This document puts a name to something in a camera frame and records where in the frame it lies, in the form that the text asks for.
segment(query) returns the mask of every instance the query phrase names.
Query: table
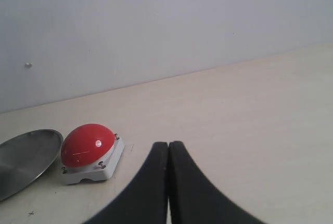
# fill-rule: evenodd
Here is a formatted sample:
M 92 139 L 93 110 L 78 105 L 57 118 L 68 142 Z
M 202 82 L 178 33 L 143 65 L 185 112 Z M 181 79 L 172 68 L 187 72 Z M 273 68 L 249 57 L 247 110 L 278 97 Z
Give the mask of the table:
M 332 44 L 4 113 L 0 140 L 43 128 L 65 137 L 85 123 L 123 138 L 114 176 L 67 186 L 58 159 L 0 202 L 1 224 L 83 222 L 125 188 L 155 141 L 173 140 L 184 141 L 217 188 L 261 220 L 333 220 Z

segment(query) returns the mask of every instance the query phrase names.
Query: red button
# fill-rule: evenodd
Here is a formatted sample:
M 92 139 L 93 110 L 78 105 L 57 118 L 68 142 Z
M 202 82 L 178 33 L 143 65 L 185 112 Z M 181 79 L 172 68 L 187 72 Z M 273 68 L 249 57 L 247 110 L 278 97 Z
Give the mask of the red button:
M 61 161 L 67 167 L 81 167 L 105 155 L 116 139 L 114 133 L 100 124 L 85 124 L 73 130 L 61 147 Z

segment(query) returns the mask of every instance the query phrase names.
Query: wall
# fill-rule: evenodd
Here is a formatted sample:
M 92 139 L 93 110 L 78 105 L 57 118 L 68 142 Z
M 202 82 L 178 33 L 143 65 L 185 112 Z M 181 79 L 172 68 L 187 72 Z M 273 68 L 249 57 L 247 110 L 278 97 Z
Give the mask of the wall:
M 332 19 L 333 0 L 0 0 L 0 112 L 330 42 Z

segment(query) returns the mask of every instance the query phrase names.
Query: white button base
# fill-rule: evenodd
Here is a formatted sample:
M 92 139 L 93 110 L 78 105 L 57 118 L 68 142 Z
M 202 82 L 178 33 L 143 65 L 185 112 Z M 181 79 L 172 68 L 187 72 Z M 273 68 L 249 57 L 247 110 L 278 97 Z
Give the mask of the white button base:
M 64 182 L 66 184 L 75 184 L 79 183 L 82 179 L 101 181 L 111 178 L 124 148 L 125 144 L 121 138 L 119 138 L 114 141 L 112 148 L 104 156 L 92 164 L 79 168 L 66 167 L 66 173 L 62 174 Z M 105 168 L 102 168 L 101 165 L 98 164 L 99 162 L 103 162 Z

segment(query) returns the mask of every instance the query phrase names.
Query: metal plate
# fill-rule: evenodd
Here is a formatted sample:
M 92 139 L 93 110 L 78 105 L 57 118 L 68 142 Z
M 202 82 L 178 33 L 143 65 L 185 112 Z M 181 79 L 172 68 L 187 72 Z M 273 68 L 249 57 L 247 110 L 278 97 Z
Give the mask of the metal plate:
M 0 201 L 37 179 L 56 159 L 62 135 L 51 129 L 31 131 L 0 144 Z

